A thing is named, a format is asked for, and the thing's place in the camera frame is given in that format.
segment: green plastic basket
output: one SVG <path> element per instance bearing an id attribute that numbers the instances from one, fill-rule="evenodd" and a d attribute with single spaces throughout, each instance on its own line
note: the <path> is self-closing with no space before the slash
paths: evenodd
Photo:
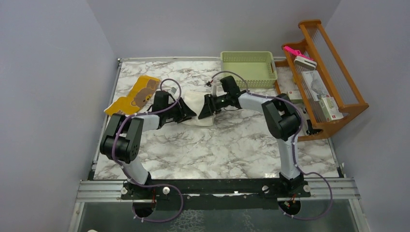
<path id="1" fill-rule="evenodd" d="M 240 75 L 249 88 L 272 88 L 278 78 L 271 52 L 221 52 L 220 59 L 222 70 Z M 246 87 L 243 81 L 232 76 L 240 88 Z"/>

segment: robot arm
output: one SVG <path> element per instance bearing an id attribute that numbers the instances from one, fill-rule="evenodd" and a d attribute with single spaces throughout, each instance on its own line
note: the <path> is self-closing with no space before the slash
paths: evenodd
<path id="1" fill-rule="evenodd" d="M 267 99 L 248 94 L 246 91 L 240 91 L 232 76 L 224 77 L 221 80 L 222 88 L 226 94 L 215 96 L 212 94 L 205 95 L 205 104 L 198 115 L 199 119 L 213 116 L 221 112 L 226 106 L 234 106 L 238 109 L 250 109 L 264 114 L 269 132 L 277 139 L 281 161 L 280 178 L 286 182 L 289 190 L 292 190 L 299 183 L 303 182 L 303 176 L 294 166 L 292 144 L 289 139 L 294 135 L 301 123 L 301 119 L 290 105 L 277 99 Z M 170 106 L 170 93 L 166 91 L 157 91 L 154 96 L 152 111 L 157 112 Z M 286 94 L 279 94 L 277 98 L 289 101 Z M 155 115 L 136 116 L 128 121 L 124 127 L 125 137 L 119 137 L 116 144 L 116 157 L 122 162 L 124 168 L 129 170 L 131 177 L 140 184 L 146 184 L 149 179 L 148 171 L 142 166 L 137 158 L 141 134 L 148 130 L 160 129 L 164 124 L 169 122 L 183 122 L 197 116 L 183 101 L 180 99 L 170 110 Z M 114 114 L 105 130 L 100 144 L 100 152 L 109 159 L 111 156 L 114 139 L 119 126 L 126 117 L 124 115 Z"/>

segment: glass panel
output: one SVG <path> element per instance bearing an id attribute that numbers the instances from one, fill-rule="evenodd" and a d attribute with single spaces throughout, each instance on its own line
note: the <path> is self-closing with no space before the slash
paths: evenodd
<path id="1" fill-rule="evenodd" d="M 302 202 L 299 217 L 314 217 L 323 212 L 329 201 Z M 131 203 L 87 203 L 79 231 L 87 232 L 356 232 L 358 231 L 348 200 L 335 200 L 329 214 L 315 221 L 299 221 L 279 210 L 187 210 L 167 223 L 141 223 L 134 220 Z M 175 211 L 157 211 L 150 218 L 164 219 Z"/>

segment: white box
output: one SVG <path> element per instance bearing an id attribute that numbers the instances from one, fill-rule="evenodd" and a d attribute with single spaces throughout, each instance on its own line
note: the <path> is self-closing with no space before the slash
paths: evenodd
<path id="1" fill-rule="evenodd" d="M 330 97 L 329 92 L 327 91 L 327 88 L 317 70 L 302 72 L 302 76 L 315 102 L 322 98 Z"/>
<path id="2" fill-rule="evenodd" d="M 319 101 L 326 121 L 338 120 L 343 118 L 334 98 L 322 98 Z"/>
<path id="3" fill-rule="evenodd" d="M 303 103 L 302 95 L 299 90 L 288 91 L 288 97 L 293 103 Z"/>

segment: white marble pattern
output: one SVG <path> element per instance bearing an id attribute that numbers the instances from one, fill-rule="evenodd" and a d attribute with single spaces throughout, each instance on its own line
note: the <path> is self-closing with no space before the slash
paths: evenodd
<path id="1" fill-rule="evenodd" d="M 144 74 L 173 78 L 181 84 L 183 93 L 188 89 L 208 92 L 205 83 L 219 70 L 219 61 L 124 62 L 114 100 L 125 96 Z M 278 75 L 279 80 L 287 82 L 292 77 L 285 68 L 278 68 Z M 164 83 L 165 89 L 172 86 L 172 82 Z M 255 92 L 276 94 L 273 89 Z M 327 140 L 299 142 L 298 147 L 303 170 L 338 176 Z M 170 123 L 160 130 L 144 132 L 138 157 L 155 179 L 262 178 L 276 177 L 280 171 L 276 140 L 263 115 L 250 110 L 222 111 L 211 127 Z M 94 179 L 125 179 L 125 175 L 118 165 L 100 155 Z"/>

